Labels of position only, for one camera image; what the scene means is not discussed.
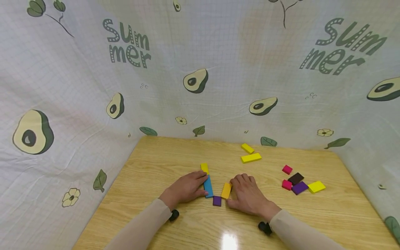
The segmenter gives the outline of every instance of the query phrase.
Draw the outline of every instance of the flower print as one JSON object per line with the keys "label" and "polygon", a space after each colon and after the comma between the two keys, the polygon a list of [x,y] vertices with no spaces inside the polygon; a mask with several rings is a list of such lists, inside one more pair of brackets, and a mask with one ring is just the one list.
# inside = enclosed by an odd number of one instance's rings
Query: flower print
{"label": "flower print", "polygon": [[182,125],[186,125],[188,123],[186,121],[186,119],[182,118],[182,117],[177,117],[177,118],[175,118],[175,120],[176,120],[177,123],[182,124]]}
{"label": "flower print", "polygon": [[327,128],[318,129],[317,134],[318,134],[319,136],[329,137],[329,136],[333,135],[333,130],[330,130],[330,129],[327,129]]}
{"label": "flower print", "polygon": [[70,188],[70,190],[67,193],[65,193],[64,198],[62,199],[62,207],[66,208],[69,206],[73,206],[78,200],[79,196],[80,196],[79,189]]}

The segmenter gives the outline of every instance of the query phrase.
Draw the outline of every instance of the black object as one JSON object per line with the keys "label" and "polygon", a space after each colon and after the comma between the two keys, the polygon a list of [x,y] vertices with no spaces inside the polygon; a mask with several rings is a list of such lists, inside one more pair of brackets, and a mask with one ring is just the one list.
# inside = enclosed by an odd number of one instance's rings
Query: black object
{"label": "black object", "polygon": [[272,234],[272,230],[271,230],[270,225],[268,223],[263,222],[263,221],[258,224],[258,229],[263,231],[267,236],[270,236]]}
{"label": "black object", "polygon": [[173,222],[174,220],[176,220],[179,217],[179,212],[178,210],[174,209],[172,210],[172,215],[169,218],[170,222]]}
{"label": "black object", "polygon": [[290,181],[293,185],[298,184],[304,179],[304,177],[300,173],[295,173],[294,176],[290,177],[288,181]]}

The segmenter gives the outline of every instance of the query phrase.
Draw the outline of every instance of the sleeve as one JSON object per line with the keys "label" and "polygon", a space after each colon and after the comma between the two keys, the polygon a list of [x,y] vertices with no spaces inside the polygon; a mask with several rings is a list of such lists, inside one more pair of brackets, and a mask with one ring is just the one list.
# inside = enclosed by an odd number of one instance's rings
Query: sleeve
{"label": "sleeve", "polygon": [[146,250],[154,234],[170,217],[170,209],[162,200],[156,199],[133,218],[104,250]]}
{"label": "sleeve", "polygon": [[281,210],[272,218],[270,227],[290,250],[345,250],[285,210]]}

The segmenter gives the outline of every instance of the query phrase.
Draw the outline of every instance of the rectangular block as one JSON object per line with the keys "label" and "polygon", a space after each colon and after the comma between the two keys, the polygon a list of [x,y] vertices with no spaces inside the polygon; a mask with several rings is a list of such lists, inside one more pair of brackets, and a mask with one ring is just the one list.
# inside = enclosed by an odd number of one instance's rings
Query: rectangular block
{"label": "rectangular block", "polygon": [[207,174],[210,174],[210,172],[208,171],[207,163],[200,164],[200,168],[201,168],[201,170],[203,170],[203,172],[206,172]]}
{"label": "rectangular block", "polygon": [[292,183],[288,180],[283,180],[282,187],[287,190],[292,190]]}
{"label": "rectangular block", "polygon": [[259,153],[242,156],[243,163],[254,162],[256,160],[261,160],[261,155]]}
{"label": "rectangular block", "polygon": [[250,147],[249,145],[247,145],[246,143],[242,144],[242,148],[248,152],[249,154],[254,153],[254,149],[252,149],[252,147]]}
{"label": "rectangular block", "polygon": [[304,177],[300,173],[295,173],[292,177],[288,179],[293,185],[298,184],[304,179]]}
{"label": "rectangular block", "polygon": [[219,196],[214,196],[214,197],[212,198],[212,205],[213,205],[213,206],[221,206],[221,203],[222,203],[221,197],[219,197]]}
{"label": "rectangular block", "polygon": [[204,182],[204,190],[208,192],[208,195],[206,195],[206,198],[211,198],[214,196],[214,193],[212,192],[212,186],[211,186],[211,178],[210,175],[208,175],[207,180]]}
{"label": "rectangular block", "polygon": [[293,168],[289,167],[288,165],[285,165],[282,169],[283,172],[290,174],[292,172]]}
{"label": "rectangular block", "polygon": [[221,197],[224,199],[228,199],[231,189],[232,189],[232,184],[226,182],[224,184],[224,189],[222,190]]}
{"label": "rectangular block", "polygon": [[310,185],[308,185],[308,190],[312,193],[315,194],[316,192],[319,192],[321,190],[324,190],[326,188],[326,186],[324,184],[322,184],[322,182],[317,181],[317,182],[313,182]]}
{"label": "rectangular block", "polygon": [[294,185],[294,186],[292,187],[292,191],[293,191],[296,195],[298,195],[299,193],[301,193],[301,192],[303,192],[303,191],[305,191],[305,190],[307,190],[307,189],[308,189],[308,186],[307,186],[307,184],[305,184],[304,182],[300,182],[299,184]]}

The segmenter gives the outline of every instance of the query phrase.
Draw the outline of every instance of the wood grain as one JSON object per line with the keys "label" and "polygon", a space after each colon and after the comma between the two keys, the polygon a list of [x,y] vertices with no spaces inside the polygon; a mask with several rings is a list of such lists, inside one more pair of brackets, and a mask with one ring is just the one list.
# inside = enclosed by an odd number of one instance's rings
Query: wood grain
{"label": "wood grain", "polygon": [[[243,164],[239,144],[143,137],[86,226],[74,249],[103,249],[135,215],[180,176],[208,163],[215,195],[237,174],[253,175],[262,192],[292,215],[328,235],[346,249],[398,249],[345,166],[333,152],[250,145],[262,160]],[[326,189],[296,196],[281,188],[287,164],[306,183]],[[167,222],[149,249],[286,249],[273,234],[257,228],[260,219],[199,198],[177,208],[179,218]]]}

